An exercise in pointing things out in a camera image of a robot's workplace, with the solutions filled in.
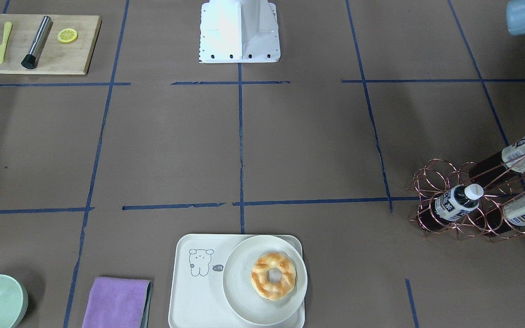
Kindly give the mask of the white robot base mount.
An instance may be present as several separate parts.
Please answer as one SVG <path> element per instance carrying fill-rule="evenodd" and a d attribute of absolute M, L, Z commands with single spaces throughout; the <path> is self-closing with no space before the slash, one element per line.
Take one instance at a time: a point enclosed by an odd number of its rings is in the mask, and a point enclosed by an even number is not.
<path fill-rule="evenodd" d="M 272 63 L 281 58 L 277 7 L 268 0 L 201 6 L 200 63 Z"/>

